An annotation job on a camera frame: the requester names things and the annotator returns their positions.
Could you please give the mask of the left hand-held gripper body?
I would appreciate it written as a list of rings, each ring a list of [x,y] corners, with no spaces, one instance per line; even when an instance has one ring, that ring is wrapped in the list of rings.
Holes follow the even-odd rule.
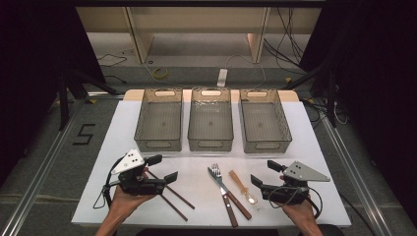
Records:
[[[123,192],[133,196],[161,195],[167,185],[163,179],[149,179],[144,176],[145,157],[135,148],[121,157],[111,169],[111,174],[118,178],[118,185]]]

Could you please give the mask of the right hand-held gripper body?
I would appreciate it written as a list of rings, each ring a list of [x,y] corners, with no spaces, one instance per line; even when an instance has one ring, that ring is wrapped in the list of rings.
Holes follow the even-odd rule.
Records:
[[[283,184],[273,186],[264,184],[260,190],[264,200],[286,205],[302,204],[309,196],[309,181],[329,182],[330,178],[307,166],[306,164],[294,161],[289,166],[283,166]]]

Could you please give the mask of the spoon with light wooden handle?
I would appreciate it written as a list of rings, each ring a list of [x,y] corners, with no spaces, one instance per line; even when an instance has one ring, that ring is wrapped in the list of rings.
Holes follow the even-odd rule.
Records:
[[[249,192],[249,189],[243,184],[243,182],[240,180],[240,178],[235,173],[235,171],[230,170],[228,172],[228,175],[231,177],[234,183],[238,186],[241,194],[245,197],[246,201],[251,205],[255,205],[258,202],[258,200]]]

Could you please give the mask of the knife with brown handle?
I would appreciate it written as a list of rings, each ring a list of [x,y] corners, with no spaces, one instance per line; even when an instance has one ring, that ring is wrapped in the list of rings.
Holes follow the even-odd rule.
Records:
[[[226,192],[229,196],[231,206],[235,205],[246,219],[251,219],[252,215],[245,209],[245,207],[237,200],[237,198],[227,189],[225,185],[224,188],[226,189]]]

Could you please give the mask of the grey translucent plastic bin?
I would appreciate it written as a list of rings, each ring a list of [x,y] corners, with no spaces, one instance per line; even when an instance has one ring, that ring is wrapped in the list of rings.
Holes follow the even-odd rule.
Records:
[[[179,88],[145,90],[134,136],[141,152],[182,149],[182,96]]]
[[[234,140],[228,88],[193,88],[188,128],[190,151],[231,151]]]
[[[285,153],[292,135],[276,89],[241,89],[240,118],[245,153]]]

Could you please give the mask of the fork with brown handle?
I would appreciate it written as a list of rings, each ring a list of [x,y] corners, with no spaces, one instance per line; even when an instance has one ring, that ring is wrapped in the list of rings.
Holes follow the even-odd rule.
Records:
[[[231,226],[233,228],[236,228],[238,226],[238,222],[236,219],[236,216],[234,214],[234,211],[232,209],[229,196],[226,192],[226,189],[224,188],[223,182],[222,182],[222,175],[220,168],[217,163],[214,163],[211,167],[208,168],[208,171],[213,178],[213,181],[219,186],[220,193],[222,195],[223,203],[225,205],[226,211],[228,213],[228,217],[231,223]]]

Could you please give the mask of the person's left hand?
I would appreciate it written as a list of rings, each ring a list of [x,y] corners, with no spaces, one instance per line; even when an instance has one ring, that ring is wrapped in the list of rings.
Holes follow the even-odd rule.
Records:
[[[129,195],[123,192],[120,186],[116,187],[108,216],[114,220],[124,221],[140,205],[154,198],[154,195]]]

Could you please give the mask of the person's right hand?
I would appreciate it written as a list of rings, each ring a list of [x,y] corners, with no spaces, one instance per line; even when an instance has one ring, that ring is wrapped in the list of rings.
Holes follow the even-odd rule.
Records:
[[[316,225],[313,207],[307,200],[304,200],[299,205],[289,206],[282,204],[280,207],[299,229],[312,228]]]

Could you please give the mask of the white table cover sheet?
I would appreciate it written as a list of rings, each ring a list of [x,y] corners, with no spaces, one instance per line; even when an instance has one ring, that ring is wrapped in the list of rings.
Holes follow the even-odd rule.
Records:
[[[229,229],[231,223],[219,187],[208,173],[208,167],[217,163],[221,169],[224,184],[252,215],[251,219],[246,219],[239,209],[234,210],[240,229],[291,227],[293,223],[282,210],[271,207],[269,202],[262,199],[260,190],[251,184],[250,176],[255,175],[266,184],[280,185],[282,181],[279,179],[279,174],[267,168],[269,159],[282,165],[299,161],[326,176],[329,176],[330,172],[298,95],[293,90],[281,90],[278,94],[292,135],[292,142],[285,153],[247,154],[243,151],[238,107],[239,92],[235,90],[232,92],[234,118],[232,151],[192,152],[188,148],[188,142],[184,141],[180,152],[166,152],[162,162],[150,168],[150,171],[158,177],[174,171],[178,172],[177,181],[170,187],[194,205],[195,209],[187,206],[169,191],[165,191],[163,196],[185,214],[188,221],[183,220],[162,197],[156,197],[142,204],[125,220],[125,223],[140,228]],[[102,204],[99,194],[110,167],[118,158],[137,146],[134,141],[134,132],[140,109],[139,100],[124,99],[118,103],[72,218],[73,223],[83,226],[98,225],[107,215],[108,208]],[[255,205],[246,201],[238,186],[228,175],[230,170],[235,171],[249,192],[258,200]]]

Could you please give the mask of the black metal stand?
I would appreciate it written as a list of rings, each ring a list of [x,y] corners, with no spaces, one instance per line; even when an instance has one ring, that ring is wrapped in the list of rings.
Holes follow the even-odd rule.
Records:
[[[60,131],[63,131],[70,119],[68,90],[75,99],[85,99],[88,96],[84,84],[92,84],[109,94],[118,95],[119,92],[108,86],[105,82],[100,82],[94,77],[80,70],[65,70],[57,79],[58,95],[60,101]]]
[[[310,88],[310,94],[313,97],[322,95],[327,97],[326,116],[335,128],[334,103],[336,94],[336,72],[329,63],[322,63],[318,68],[302,76],[297,81],[283,87],[282,90],[296,89],[310,80],[314,80],[313,85]]]

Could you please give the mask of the white power strip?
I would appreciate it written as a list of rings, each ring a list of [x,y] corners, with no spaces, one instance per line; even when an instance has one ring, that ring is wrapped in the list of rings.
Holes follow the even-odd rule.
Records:
[[[227,73],[228,73],[228,71],[226,69],[220,69],[219,70],[218,79],[217,79],[217,86],[219,88],[224,88],[225,87],[226,79],[227,79]]]

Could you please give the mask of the beige wooden shelf unit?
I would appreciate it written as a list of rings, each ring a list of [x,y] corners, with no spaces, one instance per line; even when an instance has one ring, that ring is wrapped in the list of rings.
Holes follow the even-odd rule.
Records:
[[[295,7],[79,7],[87,32],[126,32],[137,61],[143,63],[156,33],[245,33],[252,60],[262,56],[265,35],[283,33],[289,23],[295,34],[314,31],[321,10]]]

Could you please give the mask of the aluminium floor rail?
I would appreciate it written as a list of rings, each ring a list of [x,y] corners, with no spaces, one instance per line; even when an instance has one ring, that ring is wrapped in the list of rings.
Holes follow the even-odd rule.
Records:
[[[345,171],[352,183],[353,188],[366,211],[373,230],[377,236],[392,236],[392,232],[387,224],[386,218],[379,208],[377,201],[372,196],[370,189],[366,185],[359,169],[356,167],[350,152],[347,149],[341,135],[332,126],[328,118],[323,115],[322,123],[330,137],[338,156],[345,168]]]
[[[94,226],[72,222],[119,97],[70,102],[60,127],[53,104],[25,155],[0,187],[0,236],[92,236]]]

